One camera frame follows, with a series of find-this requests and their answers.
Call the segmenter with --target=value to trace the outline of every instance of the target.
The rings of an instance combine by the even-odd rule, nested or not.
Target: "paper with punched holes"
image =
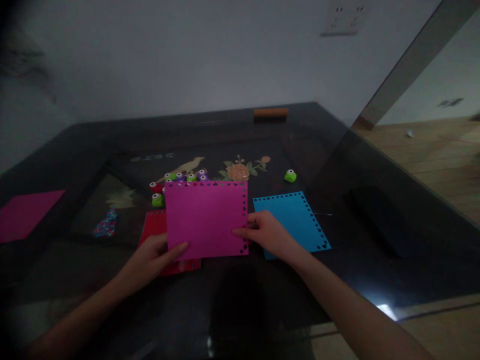
[[[232,229],[248,221],[246,181],[174,182],[165,187],[168,248],[188,242],[179,260],[248,255]]]
[[[302,191],[255,197],[253,207],[256,212],[270,211],[309,253],[332,248]],[[276,258],[266,250],[264,253],[267,260]]]
[[[138,246],[142,245],[150,235],[159,235],[167,232],[167,211],[152,210],[145,214],[145,223]],[[200,269],[201,259],[174,261],[163,268],[158,276],[164,277]]]

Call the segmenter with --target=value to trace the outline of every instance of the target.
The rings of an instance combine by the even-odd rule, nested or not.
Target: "painted bird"
[[[198,156],[198,157],[195,157],[192,161],[189,161],[189,162],[186,162],[184,163],[183,165],[180,165],[178,168],[176,168],[175,170],[172,170],[172,171],[169,171],[170,174],[176,174],[176,173],[182,173],[182,172],[186,172],[187,174],[191,171],[193,171],[194,169],[198,168],[199,165],[200,165],[200,162],[205,159],[203,156]],[[156,182],[157,183],[161,183],[162,181],[164,181],[164,177],[158,179]]]

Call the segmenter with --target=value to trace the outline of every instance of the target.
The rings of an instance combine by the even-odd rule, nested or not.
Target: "blue paper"
[[[302,191],[255,197],[253,198],[253,207],[256,212],[270,211],[290,235],[309,253],[332,248]],[[265,259],[276,258],[268,251],[264,250],[264,252]]]

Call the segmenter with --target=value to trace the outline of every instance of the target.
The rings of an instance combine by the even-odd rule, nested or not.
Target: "flower painting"
[[[225,170],[220,170],[219,173],[221,177],[216,177],[214,180],[222,181],[248,181],[250,175],[258,176],[258,171],[267,172],[267,163],[270,162],[269,156],[263,156],[260,160],[255,160],[257,163],[255,166],[251,161],[245,163],[240,155],[236,156],[235,162],[233,161],[224,161],[226,168]]]

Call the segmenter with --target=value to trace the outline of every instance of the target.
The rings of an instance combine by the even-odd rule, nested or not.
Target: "left hand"
[[[136,293],[188,248],[187,242],[167,250],[167,234],[149,236],[133,253],[119,273],[110,281],[115,294],[122,299]]]

